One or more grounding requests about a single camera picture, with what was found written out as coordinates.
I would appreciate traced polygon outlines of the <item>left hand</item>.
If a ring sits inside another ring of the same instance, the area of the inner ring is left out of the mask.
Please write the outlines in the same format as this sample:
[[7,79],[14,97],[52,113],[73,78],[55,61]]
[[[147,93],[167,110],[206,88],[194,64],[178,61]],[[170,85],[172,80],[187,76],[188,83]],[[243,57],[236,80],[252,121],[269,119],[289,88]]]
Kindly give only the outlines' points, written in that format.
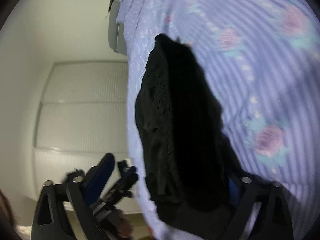
[[125,217],[120,209],[113,210],[109,216],[108,220],[116,228],[118,236],[122,238],[130,238],[133,233],[133,227],[131,222]]

